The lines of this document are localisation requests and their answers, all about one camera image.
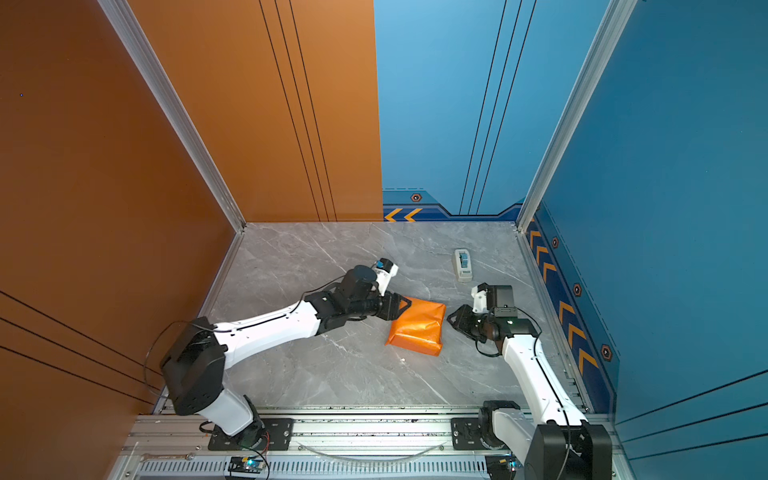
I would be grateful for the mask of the yellow orange wrapping paper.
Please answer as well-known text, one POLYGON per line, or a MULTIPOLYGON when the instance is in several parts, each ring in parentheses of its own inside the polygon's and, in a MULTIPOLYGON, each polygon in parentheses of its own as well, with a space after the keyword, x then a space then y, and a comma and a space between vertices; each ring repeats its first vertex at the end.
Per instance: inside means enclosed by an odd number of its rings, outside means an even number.
POLYGON ((386 344, 424 355, 439 356, 442 351, 446 305, 404 297, 399 309, 402 313, 392 322, 386 344))

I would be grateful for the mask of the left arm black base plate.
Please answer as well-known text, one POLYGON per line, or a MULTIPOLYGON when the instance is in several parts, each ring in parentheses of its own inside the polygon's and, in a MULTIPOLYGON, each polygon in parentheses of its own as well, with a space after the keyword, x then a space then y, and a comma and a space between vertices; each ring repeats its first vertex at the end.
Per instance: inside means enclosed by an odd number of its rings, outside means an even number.
POLYGON ((257 450, 259 452, 287 451, 293 435, 294 420, 288 417, 262 419, 235 436, 229 436, 216 425, 210 436, 210 451, 257 450))

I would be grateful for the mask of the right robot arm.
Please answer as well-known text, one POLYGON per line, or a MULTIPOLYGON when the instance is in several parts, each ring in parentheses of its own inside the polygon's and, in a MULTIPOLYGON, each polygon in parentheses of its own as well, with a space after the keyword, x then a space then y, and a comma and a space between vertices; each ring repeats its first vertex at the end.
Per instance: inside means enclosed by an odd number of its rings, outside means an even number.
POLYGON ((610 479, 613 445, 601 424, 592 424, 570 399, 543 352, 539 323, 506 308, 476 313, 463 305, 447 317, 458 332, 480 345, 491 342, 517 378, 529 416, 509 401, 486 401, 480 410, 481 438, 508 448, 525 479, 610 479))

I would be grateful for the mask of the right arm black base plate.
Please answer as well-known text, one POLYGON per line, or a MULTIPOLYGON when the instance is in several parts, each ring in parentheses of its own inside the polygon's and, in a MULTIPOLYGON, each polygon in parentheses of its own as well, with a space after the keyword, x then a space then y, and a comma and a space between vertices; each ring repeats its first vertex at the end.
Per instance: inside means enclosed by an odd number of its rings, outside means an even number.
POLYGON ((451 440, 454 450, 496 450, 499 448, 488 436, 485 421, 477 417, 454 417, 450 420, 451 440))

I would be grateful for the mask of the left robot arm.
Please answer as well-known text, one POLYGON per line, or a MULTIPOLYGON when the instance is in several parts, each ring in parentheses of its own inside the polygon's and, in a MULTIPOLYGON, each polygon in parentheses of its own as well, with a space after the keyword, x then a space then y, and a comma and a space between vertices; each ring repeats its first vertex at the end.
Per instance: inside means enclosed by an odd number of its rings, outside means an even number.
POLYGON ((258 447, 266 426, 253 402, 224 386, 225 372, 271 348, 310 338, 349 321, 394 321, 413 305, 376 288, 345 298, 336 285, 281 310, 238 322, 197 318, 184 328, 160 362, 169 399, 180 416, 201 415, 240 448, 258 447))

